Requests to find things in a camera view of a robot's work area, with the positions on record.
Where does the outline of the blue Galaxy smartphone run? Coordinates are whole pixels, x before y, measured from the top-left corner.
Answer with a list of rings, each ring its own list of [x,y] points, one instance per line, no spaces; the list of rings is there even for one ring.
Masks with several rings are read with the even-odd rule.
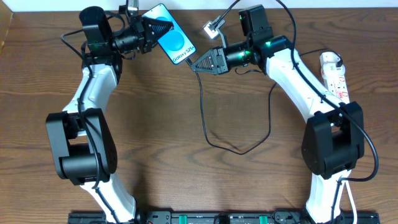
[[[162,3],[149,9],[144,17],[173,23],[173,29],[163,35],[158,43],[174,65],[180,64],[196,52],[192,41],[187,37],[177,21]]]

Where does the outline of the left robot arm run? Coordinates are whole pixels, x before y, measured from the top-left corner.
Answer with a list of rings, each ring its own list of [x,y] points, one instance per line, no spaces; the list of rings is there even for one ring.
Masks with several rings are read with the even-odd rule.
[[[69,104],[50,113],[45,125],[56,173],[93,196],[104,211],[101,222],[147,223],[146,212],[137,209],[116,172],[118,155],[104,112],[127,54],[150,52],[174,25],[135,14],[128,6],[119,9],[91,6],[80,12],[86,36],[76,52],[82,79]]]

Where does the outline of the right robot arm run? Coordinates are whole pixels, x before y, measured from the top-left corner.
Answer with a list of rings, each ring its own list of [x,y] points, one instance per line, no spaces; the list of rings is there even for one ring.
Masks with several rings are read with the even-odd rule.
[[[362,108],[349,100],[343,60],[333,50],[322,50],[322,77],[317,78],[302,62],[295,39],[273,34],[262,5],[240,10],[239,18],[245,40],[210,49],[190,68],[221,75],[253,64],[286,92],[306,123],[301,152],[312,183],[303,221],[341,222],[342,192],[349,190],[351,171],[371,142]]]

